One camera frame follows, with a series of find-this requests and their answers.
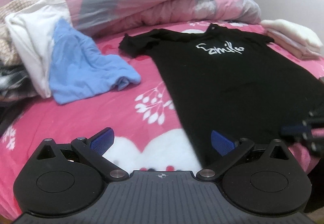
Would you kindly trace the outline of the black smile t-shirt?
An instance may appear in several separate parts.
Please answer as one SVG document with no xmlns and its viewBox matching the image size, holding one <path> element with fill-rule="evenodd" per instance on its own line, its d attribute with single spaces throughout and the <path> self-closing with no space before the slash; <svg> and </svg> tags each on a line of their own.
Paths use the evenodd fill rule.
<svg viewBox="0 0 324 224">
<path fill-rule="evenodd" d="M 272 50 L 266 35 L 211 24 L 204 33 L 165 29 L 125 35 L 119 48 L 149 56 L 203 167 L 219 158 L 211 133 L 267 144 L 323 107 L 323 84 Z"/>
</svg>

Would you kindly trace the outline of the light blue garment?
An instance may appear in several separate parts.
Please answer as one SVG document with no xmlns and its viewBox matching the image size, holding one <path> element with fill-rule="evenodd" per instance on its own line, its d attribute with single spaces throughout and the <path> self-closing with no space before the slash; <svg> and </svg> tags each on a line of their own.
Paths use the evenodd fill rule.
<svg viewBox="0 0 324 224">
<path fill-rule="evenodd" d="M 60 19 L 55 26 L 49 88 L 60 105 L 122 90 L 141 82 L 140 74 L 119 55 L 104 55 L 92 38 Z"/>
</svg>

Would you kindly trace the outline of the folded cream pink towels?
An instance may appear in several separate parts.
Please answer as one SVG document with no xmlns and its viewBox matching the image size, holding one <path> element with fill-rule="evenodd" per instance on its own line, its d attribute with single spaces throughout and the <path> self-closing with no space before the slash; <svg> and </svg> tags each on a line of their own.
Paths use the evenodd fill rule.
<svg viewBox="0 0 324 224">
<path fill-rule="evenodd" d="M 323 43 L 310 28 L 283 19 L 262 20 L 260 25 L 274 43 L 298 59 L 319 59 Z"/>
</svg>

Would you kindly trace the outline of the black white plaid garment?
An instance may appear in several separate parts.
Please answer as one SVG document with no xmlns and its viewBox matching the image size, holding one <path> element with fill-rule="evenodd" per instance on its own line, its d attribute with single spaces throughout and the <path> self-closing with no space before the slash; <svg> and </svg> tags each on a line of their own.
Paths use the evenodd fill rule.
<svg viewBox="0 0 324 224">
<path fill-rule="evenodd" d="M 38 96 L 24 65 L 1 65 L 1 101 L 13 102 Z"/>
</svg>

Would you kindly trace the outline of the beige checked garment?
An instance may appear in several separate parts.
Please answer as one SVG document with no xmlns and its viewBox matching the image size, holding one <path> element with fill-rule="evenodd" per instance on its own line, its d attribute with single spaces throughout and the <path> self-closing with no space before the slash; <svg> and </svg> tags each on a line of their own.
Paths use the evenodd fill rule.
<svg viewBox="0 0 324 224">
<path fill-rule="evenodd" d="M 39 2 L 44 3 L 45 0 L 13 0 L 1 7 L 1 66 L 13 67 L 22 64 L 5 23 L 5 18 Z"/>
</svg>

